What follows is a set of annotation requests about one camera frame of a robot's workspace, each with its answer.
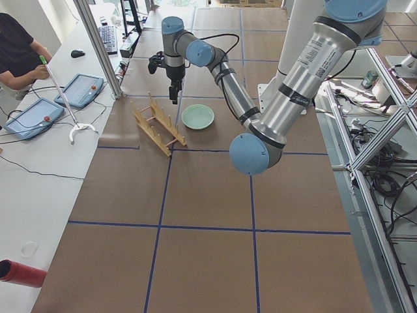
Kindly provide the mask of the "person's hand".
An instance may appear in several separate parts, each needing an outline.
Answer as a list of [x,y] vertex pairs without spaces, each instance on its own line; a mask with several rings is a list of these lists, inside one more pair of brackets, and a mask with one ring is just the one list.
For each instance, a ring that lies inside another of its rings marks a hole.
[[45,65],[38,65],[34,70],[30,71],[29,74],[32,80],[45,80],[50,76]]

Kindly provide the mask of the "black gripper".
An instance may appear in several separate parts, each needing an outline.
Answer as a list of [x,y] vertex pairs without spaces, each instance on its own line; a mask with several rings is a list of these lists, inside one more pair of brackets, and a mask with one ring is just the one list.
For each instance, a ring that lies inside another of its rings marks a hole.
[[[185,77],[185,64],[182,64],[178,67],[167,66],[166,67],[167,77],[171,80],[171,83],[181,84],[183,78]],[[178,95],[181,91],[181,86],[170,85],[169,86],[169,98],[172,100],[173,104],[178,104]]]

